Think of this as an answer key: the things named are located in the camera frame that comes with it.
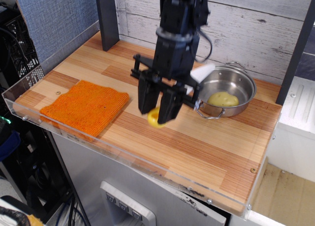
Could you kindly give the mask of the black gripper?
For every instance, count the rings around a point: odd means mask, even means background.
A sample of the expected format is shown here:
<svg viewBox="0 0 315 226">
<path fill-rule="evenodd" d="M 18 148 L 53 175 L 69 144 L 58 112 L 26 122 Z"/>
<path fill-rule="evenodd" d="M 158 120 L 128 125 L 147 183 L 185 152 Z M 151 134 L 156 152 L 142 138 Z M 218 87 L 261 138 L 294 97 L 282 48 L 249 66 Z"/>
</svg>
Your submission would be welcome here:
<svg viewBox="0 0 315 226">
<path fill-rule="evenodd" d="M 131 76 L 138 79 L 138 108 L 146 114 L 156 107 L 162 95 L 158 123 L 175 119 L 183 104 L 194 107 L 201 90 L 190 72 L 195 62 L 200 31 L 172 34 L 157 31 L 156 50 L 152 59 L 134 55 Z"/>
</svg>

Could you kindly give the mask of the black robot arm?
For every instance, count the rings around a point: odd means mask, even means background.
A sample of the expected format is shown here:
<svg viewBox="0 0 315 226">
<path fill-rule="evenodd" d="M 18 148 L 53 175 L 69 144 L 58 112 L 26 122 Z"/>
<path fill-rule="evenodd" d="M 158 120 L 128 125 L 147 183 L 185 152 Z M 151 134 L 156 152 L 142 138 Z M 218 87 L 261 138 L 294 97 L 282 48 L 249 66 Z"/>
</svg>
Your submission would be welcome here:
<svg viewBox="0 0 315 226">
<path fill-rule="evenodd" d="M 190 72 L 209 13 L 207 0 L 160 0 L 154 58 L 134 55 L 131 76 L 138 79 L 138 108 L 149 113 L 161 96 L 160 125 L 175 119 L 183 104 L 198 103 L 201 85 Z"/>
</svg>

